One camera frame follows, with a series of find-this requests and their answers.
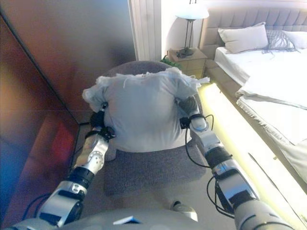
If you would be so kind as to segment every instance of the table lamp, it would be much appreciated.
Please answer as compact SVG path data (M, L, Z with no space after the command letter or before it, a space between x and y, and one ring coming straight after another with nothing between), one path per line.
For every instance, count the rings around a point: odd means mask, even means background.
M178 53L179 57L184 58L193 54L193 50L190 49L193 22L196 19L203 19L209 17L209 13L203 0L176 0L175 4L175 16L187 20L187 31L184 48L181 49ZM189 35L189 45L187 45L189 24L191 24L191 32Z

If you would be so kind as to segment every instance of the nightstand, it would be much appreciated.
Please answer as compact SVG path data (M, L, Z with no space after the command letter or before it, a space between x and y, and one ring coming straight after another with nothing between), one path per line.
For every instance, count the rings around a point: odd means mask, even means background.
M179 49L170 49L167 57L170 61L181 65L181 70L184 74L191 76L195 75L197 79L202 78L206 66L207 57L198 48L192 48L194 53L187 57L177 57Z

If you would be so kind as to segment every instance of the bed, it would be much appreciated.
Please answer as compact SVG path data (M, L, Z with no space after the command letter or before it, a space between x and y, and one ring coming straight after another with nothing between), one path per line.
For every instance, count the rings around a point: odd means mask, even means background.
M207 74L307 193L307 47L289 47L293 32L306 36L307 9L228 8L209 14L200 43ZM261 26L266 36L255 28ZM251 29L246 37L229 31L241 28ZM275 49L272 41L280 31L291 42ZM255 43L242 48L249 39ZM307 43L307 37L301 41Z

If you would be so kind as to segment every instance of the lamp base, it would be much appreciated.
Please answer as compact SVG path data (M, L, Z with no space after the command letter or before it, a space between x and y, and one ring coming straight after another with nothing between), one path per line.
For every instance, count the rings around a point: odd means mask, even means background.
M194 50L190 48L184 48L184 49L179 50L179 52L177 52L177 57L185 58L187 56L191 56L193 53L194 53Z

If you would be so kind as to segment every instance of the gray armchair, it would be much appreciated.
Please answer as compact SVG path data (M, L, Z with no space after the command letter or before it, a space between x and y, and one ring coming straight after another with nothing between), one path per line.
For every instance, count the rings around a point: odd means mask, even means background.
M120 74L157 73L170 66L162 62L133 61L109 70L105 76ZM203 157L195 144L190 141L188 149L191 158L204 164ZM147 153L132 153L117 150L116 157L104 166L104 192L107 196L119 195L152 189L153 187L170 186L200 179L205 169L192 163L186 153L185 146L175 149Z

